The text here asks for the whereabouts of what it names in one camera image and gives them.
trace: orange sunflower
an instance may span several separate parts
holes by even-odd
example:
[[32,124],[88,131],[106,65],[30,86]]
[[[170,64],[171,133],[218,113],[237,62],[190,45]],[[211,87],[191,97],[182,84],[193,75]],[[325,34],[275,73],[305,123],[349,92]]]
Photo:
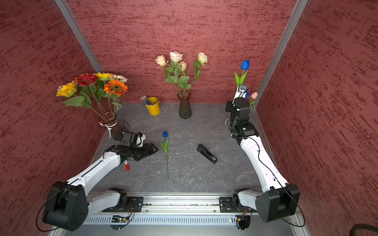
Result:
[[127,91],[127,85],[118,80],[111,80],[109,81],[109,84],[104,86],[104,91],[106,91],[106,93],[114,93],[115,95],[120,96]]

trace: sunflower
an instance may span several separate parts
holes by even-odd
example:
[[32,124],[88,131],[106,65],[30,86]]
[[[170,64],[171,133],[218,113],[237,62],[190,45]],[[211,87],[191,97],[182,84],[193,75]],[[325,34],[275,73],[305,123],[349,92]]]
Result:
[[59,86],[56,96],[71,97],[74,93],[76,93],[76,90],[76,82],[72,81],[71,83],[68,83],[66,85]]
[[104,86],[104,91],[120,96],[127,91],[127,86],[118,80],[111,80],[109,84]]
[[127,78],[125,78],[123,76],[118,76],[118,75],[115,75],[115,74],[111,75],[110,80],[118,80],[118,81],[120,81],[122,83],[126,83],[127,82]]
[[80,86],[90,86],[92,84],[95,84],[97,81],[97,76],[91,75],[91,74],[82,74],[79,76],[79,78],[75,78],[75,82],[77,82]]
[[108,81],[110,77],[112,76],[112,74],[110,73],[100,73],[100,72],[92,74],[92,75],[97,76],[98,80],[101,80],[101,81]]

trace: red textured wall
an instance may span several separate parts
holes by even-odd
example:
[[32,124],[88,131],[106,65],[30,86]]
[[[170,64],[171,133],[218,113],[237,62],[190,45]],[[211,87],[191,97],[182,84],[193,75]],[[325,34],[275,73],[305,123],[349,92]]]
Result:
[[128,77],[124,102],[160,97],[177,102],[155,58],[184,54],[193,78],[197,54],[210,57],[193,85],[193,102],[225,103],[236,89],[234,71],[251,61],[246,84],[257,89],[296,0],[67,0],[104,71]]
[[104,133],[56,88],[93,68],[53,0],[2,1],[0,42],[0,235],[47,235],[34,224],[49,187],[87,167]]
[[258,104],[311,236],[378,226],[377,60],[377,1],[310,0]]

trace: red sunflower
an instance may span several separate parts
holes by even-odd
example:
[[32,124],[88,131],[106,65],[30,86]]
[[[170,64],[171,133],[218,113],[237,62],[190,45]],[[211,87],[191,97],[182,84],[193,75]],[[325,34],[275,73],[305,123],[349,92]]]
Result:
[[75,78],[75,82],[77,82],[80,86],[90,86],[95,84],[98,77],[91,75],[91,74],[82,74],[79,78]]

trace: white rose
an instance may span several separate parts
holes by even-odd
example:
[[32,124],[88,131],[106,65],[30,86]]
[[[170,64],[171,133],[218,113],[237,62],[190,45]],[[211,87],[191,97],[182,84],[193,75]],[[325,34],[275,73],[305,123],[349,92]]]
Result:
[[209,61],[209,58],[205,55],[205,53],[200,52],[198,53],[198,61],[204,66],[205,63]]
[[163,68],[168,62],[165,61],[165,58],[163,55],[161,56],[158,56],[156,59],[155,59],[156,63],[159,65],[157,68],[161,67]]
[[115,75],[115,74],[111,75],[110,80],[118,80],[121,83],[126,83],[127,82],[127,78],[125,78],[123,76],[118,76],[118,75]]
[[169,55],[170,55],[170,59],[173,62],[179,62],[183,59],[184,54],[180,54],[179,52],[170,52]]
[[181,69],[182,72],[186,70],[186,62],[180,62],[178,65],[183,66],[183,68]]

